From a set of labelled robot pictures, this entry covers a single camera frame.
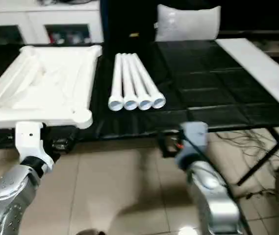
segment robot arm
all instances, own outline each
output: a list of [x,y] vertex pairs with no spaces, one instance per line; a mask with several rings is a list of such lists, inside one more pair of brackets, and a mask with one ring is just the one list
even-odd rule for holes
[[26,208],[33,201],[41,177],[52,170],[59,155],[50,157],[43,148],[39,122],[18,122],[15,145],[20,164],[0,177],[0,235],[17,235]]
[[159,138],[164,157],[175,162],[187,175],[190,196],[198,207],[203,235],[241,235],[241,214],[228,186],[210,160],[203,154],[207,146],[207,125],[186,122],[178,135],[178,151],[170,152]]

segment white cabinet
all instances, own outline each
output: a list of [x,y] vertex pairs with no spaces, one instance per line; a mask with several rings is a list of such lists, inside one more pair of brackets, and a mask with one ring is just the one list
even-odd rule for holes
[[7,43],[37,43],[26,13],[0,12],[0,44]]
[[85,43],[103,42],[99,10],[41,11],[28,12],[27,14],[36,35],[37,43],[49,44],[54,40],[64,41],[69,36],[74,41],[76,40],[76,43],[79,43],[80,39]]

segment tile floor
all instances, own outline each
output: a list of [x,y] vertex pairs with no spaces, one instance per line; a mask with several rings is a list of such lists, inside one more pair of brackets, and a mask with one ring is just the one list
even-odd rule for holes
[[[267,147],[273,139],[255,130]],[[248,170],[239,148],[209,134],[208,154],[230,184]],[[0,150],[0,176],[17,162],[15,150]],[[247,159],[248,164],[254,159]],[[236,195],[274,186],[263,167]],[[253,196],[240,204],[254,235],[279,235],[279,207],[273,196]],[[108,235],[176,235],[183,227],[195,228],[197,209],[188,197],[185,176],[173,159],[163,159],[154,140],[80,144],[61,157],[46,175],[26,211],[21,235],[75,235],[98,229]]]

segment white pipe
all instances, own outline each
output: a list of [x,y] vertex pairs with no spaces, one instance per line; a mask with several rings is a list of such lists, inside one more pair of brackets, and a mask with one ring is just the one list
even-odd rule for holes
[[124,91],[124,108],[126,110],[134,110],[137,108],[137,96],[135,95],[133,83],[130,76],[127,55],[122,54],[122,68],[123,68],[123,91]]
[[136,91],[136,94],[138,97],[138,108],[140,110],[147,110],[147,109],[151,108],[151,106],[152,106],[152,99],[147,94],[145,86],[139,76],[134,56],[131,54],[128,54],[127,60],[129,63],[132,81],[134,83],[135,91]]
[[111,88],[111,96],[109,98],[108,107],[112,111],[119,111],[123,108],[124,100],[122,97],[122,55],[115,55],[113,81]]
[[135,53],[133,54],[134,60],[136,62],[136,66],[138,68],[139,74],[145,84],[145,87],[152,98],[153,107],[155,109],[162,108],[165,105],[165,97],[164,95],[158,90],[157,86],[153,82],[152,78],[150,77],[149,73],[147,72],[145,66],[139,59],[138,55]]

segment black tabletop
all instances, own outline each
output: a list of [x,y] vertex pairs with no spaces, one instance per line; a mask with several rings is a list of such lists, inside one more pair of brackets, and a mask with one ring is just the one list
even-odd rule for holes
[[[167,103],[161,109],[113,112],[108,109],[114,54],[99,58],[86,130],[53,127],[51,138],[75,136],[78,141],[126,139],[173,133],[185,121],[203,121],[209,132],[279,126],[279,104],[214,41],[164,42],[124,47],[137,52]],[[0,75],[19,54],[18,47],[0,47]],[[0,140],[11,135],[0,130]],[[2,146],[12,146],[5,139]]]

